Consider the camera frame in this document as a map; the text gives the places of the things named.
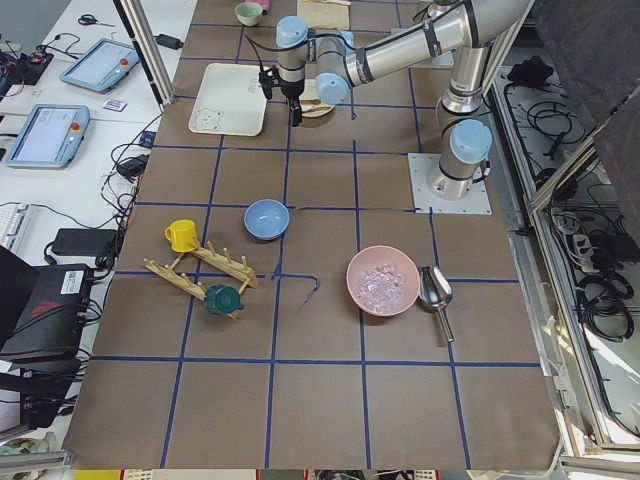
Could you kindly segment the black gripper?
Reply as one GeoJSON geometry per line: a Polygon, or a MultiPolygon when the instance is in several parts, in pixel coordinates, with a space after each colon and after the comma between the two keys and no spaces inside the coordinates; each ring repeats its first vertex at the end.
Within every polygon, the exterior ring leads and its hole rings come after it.
{"type": "Polygon", "coordinates": [[[293,116],[293,125],[299,126],[302,122],[302,108],[299,97],[305,89],[305,65],[289,69],[279,64],[277,67],[280,78],[280,89],[288,98],[290,116],[293,116]]]}

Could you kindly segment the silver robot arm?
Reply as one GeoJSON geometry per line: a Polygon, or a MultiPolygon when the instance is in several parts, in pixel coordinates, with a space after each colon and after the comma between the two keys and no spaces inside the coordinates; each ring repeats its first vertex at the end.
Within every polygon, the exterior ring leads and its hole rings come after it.
{"type": "Polygon", "coordinates": [[[437,1],[436,16],[359,48],[339,33],[312,33],[303,19],[284,17],[276,29],[278,63],[260,71],[260,85],[266,97],[275,88],[282,91],[290,122],[297,126],[309,61],[316,65],[319,99],[336,105],[360,85],[453,51],[450,83],[437,104],[443,150],[428,182],[436,194],[460,198],[491,146],[489,131],[475,115],[490,83],[492,47],[521,24],[531,6],[529,1],[437,1]]]}

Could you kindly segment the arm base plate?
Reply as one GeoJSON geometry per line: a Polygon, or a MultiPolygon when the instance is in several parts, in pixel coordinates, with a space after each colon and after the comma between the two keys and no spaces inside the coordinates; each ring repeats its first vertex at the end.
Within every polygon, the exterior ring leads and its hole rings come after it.
{"type": "Polygon", "coordinates": [[[491,215],[480,169],[476,169],[471,179],[452,180],[441,172],[440,157],[440,154],[408,154],[414,209],[418,213],[491,215]]]}

